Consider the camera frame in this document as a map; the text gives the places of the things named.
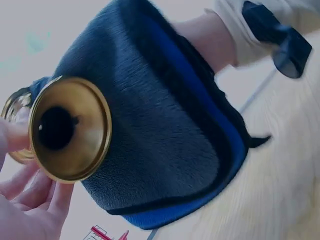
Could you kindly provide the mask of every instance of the hand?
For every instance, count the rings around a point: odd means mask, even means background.
[[[0,118],[0,170],[6,153],[29,145],[25,123]],[[25,187],[34,177],[30,187]],[[52,181],[36,161],[0,183],[0,236],[6,240],[58,240],[69,212],[73,184]]]

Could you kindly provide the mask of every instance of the gold bell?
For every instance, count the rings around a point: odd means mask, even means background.
[[[30,107],[31,93],[22,88],[6,101],[1,116],[16,121]],[[111,141],[108,103],[88,80],[60,76],[50,81],[30,108],[30,148],[10,152],[19,163],[36,160],[55,181],[74,183],[92,175],[104,160]]]

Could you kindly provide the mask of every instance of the blue trim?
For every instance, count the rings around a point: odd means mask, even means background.
[[[217,124],[224,130],[230,141],[233,155],[233,166],[230,173],[228,176],[225,176],[224,182],[207,196],[185,204],[123,216],[127,221],[137,227],[142,229],[153,229],[171,223],[194,212],[216,197],[228,185],[243,164],[245,159],[245,146],[237,129],[212,101],[206,88],[183,53],[155,21],[147,16],[143,16],[143,18],[145,18],[144,21],[148,26],[148,30],[151,32],[154,41],[162,49],[163,54],[183,76],[185,84],[194,92],[195,96],[198,97],[199,101],[203,104],[203,107],[207,109],[212,118],[215,119]]]

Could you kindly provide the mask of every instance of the light wooden floor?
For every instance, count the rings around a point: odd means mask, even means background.
[[[320,236],[320,36],[304,78],[278,73],[243,113],[252,150],[230,187],[154,240],[318,240]]]
[[[155,1],[166,9],[170,19],[174,19],[177,8],[190,5],[189,10],[180,11],[183,15],[175,16],[175,20],[189,19],[204,7],[198,1],[195,5],[193,0],[174,1],[176,8],[164,0]],[[252,134],[271,132],[273,141],[250,152],[237,178],[217,199],[194,214],[159,229],[154,240],[319,239],[319,40],[320,36],[310,38],[315,51],[302,81],[294,82],[277,74],[243,114]],[[23,64],[19,72],[1,79],[6,82],[6,88],[0,90],[0,102],[4,103],[13,91],[32,80],[50,74],[63,51],[62,48],[47,56],[28,59],[28,64]],[[219,76],[219,85],[230,102],[240,109],[272,69],[269,60],[239,71],[229,69]],[[8,159],[0,180],[9,178],[18,168]],[[80,240],[95,224],[111,231],[115,237],[126,229],[130,229],[129,239],[132,240],[144,240],[149,235],[149,232],[130,226],[121,217],[106,214],[77,184],[61,239]]]

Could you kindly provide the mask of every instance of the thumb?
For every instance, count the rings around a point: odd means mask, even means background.
[[[29,147],[28,123],[11,123],[5,121],[5,141],[7,152],[14,152]]]
[[[0,118],[0,145],[2,152],[14,152],[29,147],[28,116],[30,110],[21,108],[16,115],[16,122]]]

